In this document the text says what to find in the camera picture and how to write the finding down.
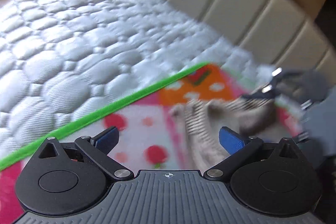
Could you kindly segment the beige striped garment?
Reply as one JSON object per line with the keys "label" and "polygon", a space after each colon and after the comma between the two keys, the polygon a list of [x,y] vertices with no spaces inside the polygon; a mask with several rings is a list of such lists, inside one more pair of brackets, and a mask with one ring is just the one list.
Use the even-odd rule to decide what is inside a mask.
{"label": "beige striped garment", "polygon": [[274,99],[193,99],[173,106],[170,115],[185,137],[191,168],[205,172],[229,157],[228,149],[219,142],[222,127],[243,137],[257,135],[274,123],[276,106]]}

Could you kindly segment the colourful cartoon play mat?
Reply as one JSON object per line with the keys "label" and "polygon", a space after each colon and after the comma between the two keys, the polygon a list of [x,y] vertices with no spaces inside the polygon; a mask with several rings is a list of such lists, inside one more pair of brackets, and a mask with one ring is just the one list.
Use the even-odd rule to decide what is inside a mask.
{"label": "colourful cartoon play mat", "polygon": [[[13,223],[23,214],[15,195],[15,182],[46,137],[71,142],[116,126],[120,140],[108,156],[134,173],[139,169],[194,169],[187,158],[183,130],[171,116],[171,108],[179,103],[184,105],[191,98],[230,101],[253,89],[253,82],[244,81],[228,69],[220,72],[216,65],[199,64],[41,136],[12,153],[9,159],[1,160],[1,223]],[[287,100],[285,104],[280,102],[276,103],[277,123],[260,134],[269,142],[295,136],[302,130],[301,113]]]}

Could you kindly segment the grey quilted mattress cover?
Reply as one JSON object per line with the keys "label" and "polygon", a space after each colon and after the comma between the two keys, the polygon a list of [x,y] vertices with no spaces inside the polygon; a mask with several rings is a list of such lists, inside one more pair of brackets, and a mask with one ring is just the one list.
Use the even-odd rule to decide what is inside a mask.
{"label": "grey quilted mattress cover", "polygon": [[1,157],[201,62],[263,82],[251,53],[165,0],[10,0],[1,8]]}

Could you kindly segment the beige padded headboard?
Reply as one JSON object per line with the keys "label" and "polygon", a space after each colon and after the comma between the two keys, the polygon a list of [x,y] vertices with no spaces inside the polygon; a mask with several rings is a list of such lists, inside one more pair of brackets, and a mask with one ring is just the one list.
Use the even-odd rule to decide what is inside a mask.
{"label": "beige padded headboard", "polygon": [[335,50],[292,0],[167,0],[205,22],[257,62],[315,68],[335,83]]}

